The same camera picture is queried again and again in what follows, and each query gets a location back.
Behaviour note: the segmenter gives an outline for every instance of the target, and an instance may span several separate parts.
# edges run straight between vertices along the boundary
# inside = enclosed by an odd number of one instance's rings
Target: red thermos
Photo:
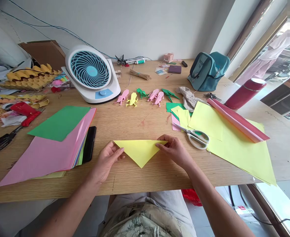
[[[233,110],[241,108],[254,97],[267,83],[264,80],[251,78],[245,82],[225,103]]]

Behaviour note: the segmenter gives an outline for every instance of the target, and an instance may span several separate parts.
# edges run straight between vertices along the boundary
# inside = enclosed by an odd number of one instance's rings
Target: keys
[[[212,93],[204,94],[204,96],[205,96],[206,98],[211,98],[211,99],[216,99],[216,100],[218,100],[218,101],[221,101],[220,98],[216,97],[216,95],[215,95],[215,94],[212,94]]]

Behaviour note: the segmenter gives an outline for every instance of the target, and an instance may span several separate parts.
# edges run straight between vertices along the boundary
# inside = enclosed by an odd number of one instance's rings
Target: desk fan
[[[66,56],[62,70],[89,104],[109,102],[121,93],[111,59],[92,47],[79,45]]]

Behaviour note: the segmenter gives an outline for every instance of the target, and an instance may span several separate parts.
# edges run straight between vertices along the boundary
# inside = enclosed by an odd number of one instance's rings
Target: person's left hand
[[[113,141],[109,142],[99,153],[98,161],[90,173],[90,177],[98,183],[107,179],[112,165],[125,158],[124,148],[119,148]]]

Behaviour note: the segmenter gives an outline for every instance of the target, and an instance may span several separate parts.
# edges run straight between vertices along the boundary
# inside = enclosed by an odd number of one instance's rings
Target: teal backpack
[[[230,59],[219,52],[199,53],[190,69],[188,80],[197,91],[215,91],[224,76]]]

